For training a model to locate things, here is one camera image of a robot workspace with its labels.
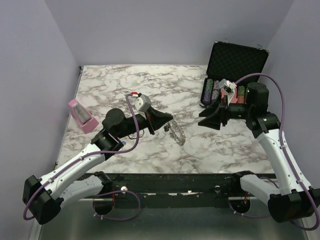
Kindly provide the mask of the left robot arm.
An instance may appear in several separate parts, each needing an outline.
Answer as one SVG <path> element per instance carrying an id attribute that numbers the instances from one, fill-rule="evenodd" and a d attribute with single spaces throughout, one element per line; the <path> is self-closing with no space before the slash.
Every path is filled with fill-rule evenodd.
<path id="1" fill-rule="evenodd" d="M 153 107 L 149 107 L 144 115 L 132 114 L 129 118 L 119 108 L 109 110 L 102 121 L 102 130 L 78 155 L 40 178 L 31 175 L 25 180 L 22 195 L 25 204 L 23 219 L 36 219 L 40 225 L 51 221 L 67 202 L 64 193 L 76 180 L 113 155 L 126 154 L 137 147 L 138 144 L 134 143 L 131 148 L 123 149 L 122 138 L 138 135 L 144 129 L 149 129 L 154 134 L 171 120 L 173 116 L 170 113 Z"/>

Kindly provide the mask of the metal key ring disc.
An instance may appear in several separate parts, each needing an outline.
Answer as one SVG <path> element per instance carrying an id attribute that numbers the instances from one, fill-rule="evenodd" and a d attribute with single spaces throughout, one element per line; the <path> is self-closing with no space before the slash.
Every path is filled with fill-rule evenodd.
<path id="1" fill-rule="evenodd" d="M 179 126 L 178 122 L 173 119 L 164 125 L 164 131 L 169 133 L 169 136 L 179 145 L 183 146 L 186 142 L 184 131 Z"/>

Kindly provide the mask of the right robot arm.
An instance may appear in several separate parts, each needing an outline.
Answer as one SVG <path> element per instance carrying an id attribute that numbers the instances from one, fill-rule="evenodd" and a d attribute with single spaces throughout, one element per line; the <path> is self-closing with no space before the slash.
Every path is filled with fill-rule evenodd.
<path id="1" fill-rule="evenodd" d="M 220 97 L 204 109 L 199 126 L 219 130 L 231 119 L 245 120 L 254 138 L 265 151 L 278 186 L 272 186 L 250 171 L 235 173 L 230 191 L 241 196 L 254 195 L 267 207 L 278 223 L 312 216 L 320 204 L 320 191 L 314 189 L 297 165 L 287 146 L 279 118 L 268 111 L 269 90 L 259 82 L 250 82 L 244 103 L 230 103 L 228 96 Z"/>

